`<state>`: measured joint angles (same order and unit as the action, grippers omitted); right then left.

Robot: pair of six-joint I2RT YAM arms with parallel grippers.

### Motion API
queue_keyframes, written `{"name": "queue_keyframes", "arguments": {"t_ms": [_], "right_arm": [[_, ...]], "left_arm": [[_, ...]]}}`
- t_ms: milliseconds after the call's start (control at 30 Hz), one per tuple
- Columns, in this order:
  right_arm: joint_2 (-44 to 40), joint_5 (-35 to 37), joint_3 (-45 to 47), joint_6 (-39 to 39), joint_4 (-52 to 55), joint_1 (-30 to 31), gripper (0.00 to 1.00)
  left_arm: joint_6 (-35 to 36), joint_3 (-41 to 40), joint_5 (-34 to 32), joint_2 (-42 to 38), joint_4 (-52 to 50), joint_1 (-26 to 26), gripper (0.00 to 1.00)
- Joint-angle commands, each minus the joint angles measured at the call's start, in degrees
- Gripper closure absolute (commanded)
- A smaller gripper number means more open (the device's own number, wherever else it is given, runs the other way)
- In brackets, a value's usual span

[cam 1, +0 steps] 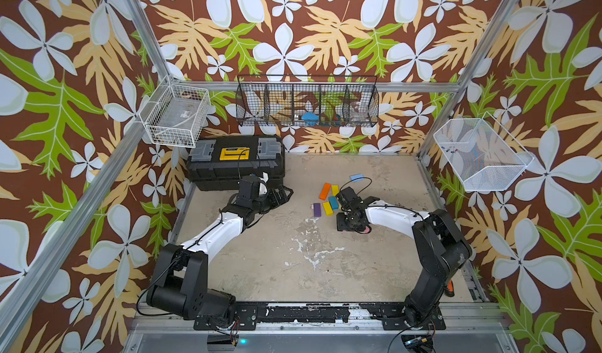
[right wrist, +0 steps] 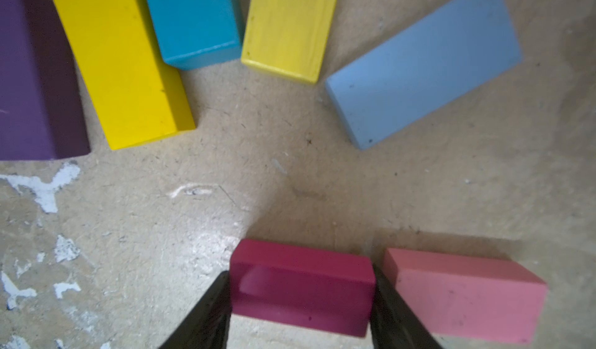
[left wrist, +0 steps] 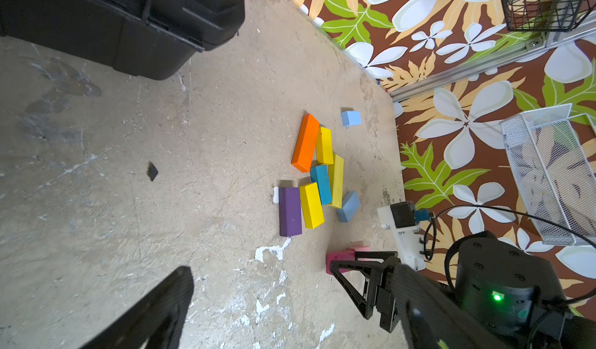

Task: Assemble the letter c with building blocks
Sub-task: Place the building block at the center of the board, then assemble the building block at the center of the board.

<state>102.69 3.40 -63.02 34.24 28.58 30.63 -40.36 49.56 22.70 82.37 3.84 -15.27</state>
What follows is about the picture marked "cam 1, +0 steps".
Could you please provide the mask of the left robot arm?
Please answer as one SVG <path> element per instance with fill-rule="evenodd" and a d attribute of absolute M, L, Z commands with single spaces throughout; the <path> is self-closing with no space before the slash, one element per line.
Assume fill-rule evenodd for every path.
<path fill-rule="evenodd" d="M 149 287 L 147 305 L 161 316 L 185 320 L 201 318 L 225 329 L 235 323 L 235 296 L 209 288 L 209 265 L 217 254 L 262 216 L 285 205 L 294 191 L 284 185 L 270 188 L 257 175 L 244 176 L 238 192 L 230 197 L 219 216 L 194 238 L 161 248 Z"/>

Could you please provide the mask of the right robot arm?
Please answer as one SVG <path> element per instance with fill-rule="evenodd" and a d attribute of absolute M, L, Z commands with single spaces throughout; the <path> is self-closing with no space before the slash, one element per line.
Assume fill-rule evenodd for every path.
<path fill-rule="evenodd" d="M 353 188 L 344 188 L 336 199 L 340 204 L 336 216 L 339 232 L 365 234 L 375 224 L 414 240 L 422 270 L 404 300 L 401 320 L 411 328 L 425 323 L 453 276 L 472 255 L 452 216 L 442 209 L 419 212 L 373 196 L 362 199 Z"/>

